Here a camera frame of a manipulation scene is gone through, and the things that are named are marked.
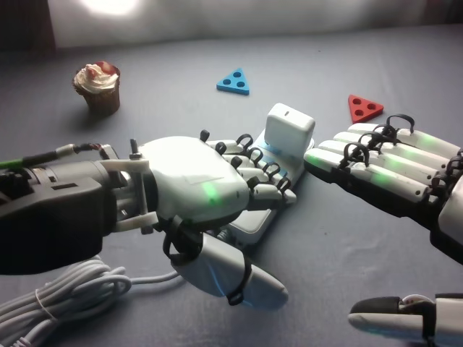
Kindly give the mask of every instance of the white wall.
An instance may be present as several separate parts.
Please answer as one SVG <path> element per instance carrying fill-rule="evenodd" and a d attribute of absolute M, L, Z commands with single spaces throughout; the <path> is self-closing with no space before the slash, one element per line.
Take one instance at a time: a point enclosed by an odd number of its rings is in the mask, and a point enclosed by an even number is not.
<path fill-rule="evenodd" d="M 426 2 L 48 0 L 58 47 L 416 25 L 422 20 Z"/>

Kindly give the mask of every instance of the triangle block with holes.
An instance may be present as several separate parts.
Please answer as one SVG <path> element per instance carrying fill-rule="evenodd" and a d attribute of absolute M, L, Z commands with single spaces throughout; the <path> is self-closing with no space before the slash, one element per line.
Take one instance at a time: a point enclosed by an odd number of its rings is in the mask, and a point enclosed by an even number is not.
<path fill-rule="evenodd" d="M 249 85 L 241 68 L 217 82 L 217 89 L 224 92 L 249 95 Z"/>
<path fill-rule="evenodd" d="M 363 123 L 383 113 L 384 106 L 356 95 L 349 95 L 352 123 Z"/>

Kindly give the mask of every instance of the table surface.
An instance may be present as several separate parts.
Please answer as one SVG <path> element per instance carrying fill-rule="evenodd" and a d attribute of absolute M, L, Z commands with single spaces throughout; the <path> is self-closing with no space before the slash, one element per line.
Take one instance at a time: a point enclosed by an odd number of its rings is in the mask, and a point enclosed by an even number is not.
<path fill-rule="evenodd" d="M 463 25 L 290 38 L 204 40 L 152 46 L 0 56 L 0 158 L 67 143 L 110 143 L 171 135 L 234 139 L 259 135 L 275 103 L 312 116 L 317 142 L 350 124 L 347 97 L 385 106 L 382 123 L 406 113 L 416 128 L 461 144 Z M 120 110 L 96 121 L 72 89 L 85 63 L 107 60 L 121 72 Z M 241 67 L 248 97 L 215 84 Z M 249 255 L 285 284 L 278 312 L 229 307 L 181 279 L 133 288 L 108 313 L 63 327 L 48 346 L 404 346 L 357 332 L 347 315 L 360 299 L 463 291 L 463 267 L 434 249 L 428 232 L 387 215 L 308 174 L 297 204 L 284 211 Z M 105 238 L 102 258 L 128 275 L 171 270 L 161 234 Z M 0 277 L 0 301 L 32 291 L 60 270 Z"/>

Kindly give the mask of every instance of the white robotic hand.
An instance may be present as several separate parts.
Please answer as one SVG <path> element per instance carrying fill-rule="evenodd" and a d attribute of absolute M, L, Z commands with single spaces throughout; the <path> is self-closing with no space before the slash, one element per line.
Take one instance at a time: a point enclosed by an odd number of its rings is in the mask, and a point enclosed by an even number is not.
<path fill-rule="evenodd" d="M 410 128 L 392 127 L 393 117 L 407 120 Z M 463 264 L 462 151 L 414 130 L 414 125 L 411 117 L 401 114 L 382 125 L 354 124 L 308 150 L 305 168 L 387 213 L 415 220 L 430 231 L 433 246 Z M 460 346 L 463 328 L 454 327 L 463 317 L 462 296 L 436 297 L 435 303 L 423 299 L 407 304 L 400 298 L 361 301 L 352 308 L 349 321 L 358 329 L 388 337 Z"/>
<path fill-rule="evenodd" d="M 208 136 L 202 131 L 200 139 L 166 137 L 140 147 L 140 159 L 150 164 L 143 177 L 147 211 L 156 212 L 155 228 L 166 232 L 163 250 L 172 266 L 192 285 L 231 305 L 278 309 L 288 299 L 284 285 L 205 232 L 243 210 L 292 204 L 291 182 L 277 163 L 259 163 L 259 149 L 248 150 L 250 135 L 218 142 Z M 171 254 L 171 244 L 179 254 Z"/>

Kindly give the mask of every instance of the cupcake frosting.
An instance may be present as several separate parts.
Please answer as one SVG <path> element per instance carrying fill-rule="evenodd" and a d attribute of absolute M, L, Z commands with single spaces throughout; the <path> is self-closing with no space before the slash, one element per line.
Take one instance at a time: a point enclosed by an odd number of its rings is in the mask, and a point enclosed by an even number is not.
<path fill-rule="evenodd" d="M 119 75 L 115 71 L 112 74 L 106 73 L 99 65 L 85 65 L 85 67 L 75 75 L 74 84 L 93 94 L 99 94 L 114 89 L 116 87 L 116 82 L 119 79 Z"/>

